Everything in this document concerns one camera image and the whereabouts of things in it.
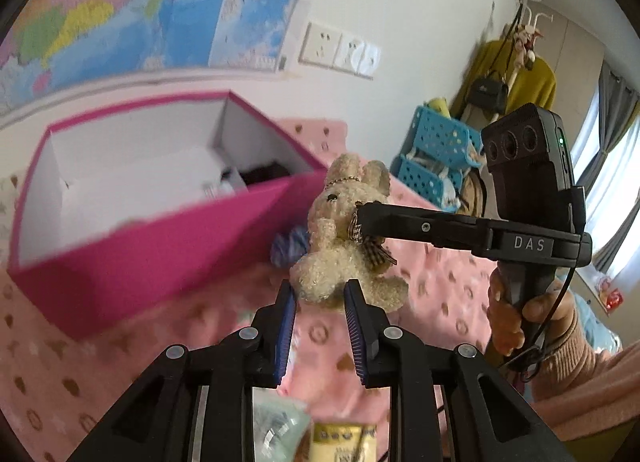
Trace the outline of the right hand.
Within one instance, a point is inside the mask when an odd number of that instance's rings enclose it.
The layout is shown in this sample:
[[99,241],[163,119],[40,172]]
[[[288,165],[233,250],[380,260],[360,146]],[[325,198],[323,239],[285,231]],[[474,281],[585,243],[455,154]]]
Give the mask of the right hand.
[[[506,282],[496,268],[489,278],[488,320],[491,327],[491,343],[502,356],[510,356],[525,345],[525,323],[542,325],[551,312],[555,301],[559,298],[562,283],[554,279],[546,293],[529,301],[518,311],[506,299]],[[546,329],[546,340],[549,344],[562,344],[573,333],[578,325],[575,300],[566,291]]]

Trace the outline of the right forearm pink sleeve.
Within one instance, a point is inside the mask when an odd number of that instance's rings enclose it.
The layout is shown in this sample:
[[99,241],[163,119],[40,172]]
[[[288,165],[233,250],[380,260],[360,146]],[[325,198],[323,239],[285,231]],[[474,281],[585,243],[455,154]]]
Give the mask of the right forearm pink sleeve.
[[534,409],[564,442],[639,420],[639,344],[596,352],[580,327],[573,297],[556,310],[563,334],[533,382]]

